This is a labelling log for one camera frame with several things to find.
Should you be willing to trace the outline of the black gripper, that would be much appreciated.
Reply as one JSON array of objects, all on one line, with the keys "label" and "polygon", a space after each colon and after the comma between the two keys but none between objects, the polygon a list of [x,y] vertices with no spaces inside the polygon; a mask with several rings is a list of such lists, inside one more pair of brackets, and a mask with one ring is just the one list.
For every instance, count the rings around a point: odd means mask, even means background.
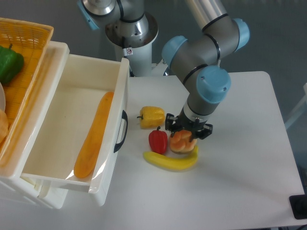
[{"label": "black gripper", "polygon": [[177,117],[167,113],[165,117],[165,130],[170,132],[173,137],[176,132],[181,130],[190,131],[193,139],[205,139],[213,132],[213,125],[202,122],[199,118],[194,121],[188,119],[184,114]]}]

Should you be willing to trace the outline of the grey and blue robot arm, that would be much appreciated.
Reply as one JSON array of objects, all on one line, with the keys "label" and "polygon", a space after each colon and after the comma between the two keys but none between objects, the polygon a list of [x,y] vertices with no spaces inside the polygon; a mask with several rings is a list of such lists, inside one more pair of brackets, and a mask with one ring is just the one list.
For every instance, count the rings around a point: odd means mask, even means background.
[{"label": "grey and blue robot arm", "polygon": [[[131,76],[152,72],[152,44],[158,26],[142,0],[80,0],[77,5],[93,30],[104,28],[116,57],[128,59]],[[193,139],[204,139],[213,130],[207,121],[231,85],[220,60],[245,46],[250,32],[243,20],[229,17],[219,0],[188,0],[187,6],[202,37],[190,42],[175,36],[162,49],[163,63],[189,92],[180,114],[166,115],[165,129],[172,134],[190,131]]]}]

